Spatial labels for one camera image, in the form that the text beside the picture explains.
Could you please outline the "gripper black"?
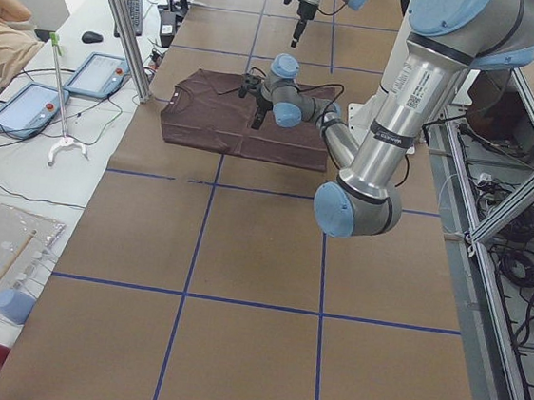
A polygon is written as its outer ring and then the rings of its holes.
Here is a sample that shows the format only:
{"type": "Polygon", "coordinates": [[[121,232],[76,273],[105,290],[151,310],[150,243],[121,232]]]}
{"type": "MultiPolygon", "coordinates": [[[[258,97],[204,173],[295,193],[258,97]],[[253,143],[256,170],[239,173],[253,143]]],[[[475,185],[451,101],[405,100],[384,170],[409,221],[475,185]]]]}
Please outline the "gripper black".
{"type": "Polygon", "coordinates": [[[257,113],[251,123],[254,130],[260,130],[266,114],[272,109],[272,100],[266,99],[261,93],[257,95],[257,113]]]}
{"type": "Polygon", "coordinates": [[[305,31],[305,25],[307,21],[314,20],[316,15],[317,4],[314,2],[309,2],[308,0],[299,0],[299,6],[297,7],[297,14],[299,15],[299,20],[296,23],[294,33],[292,35],[292,40],[290,46],[296,48],[297,43],[299,43],[300,37],[305,31]]]}

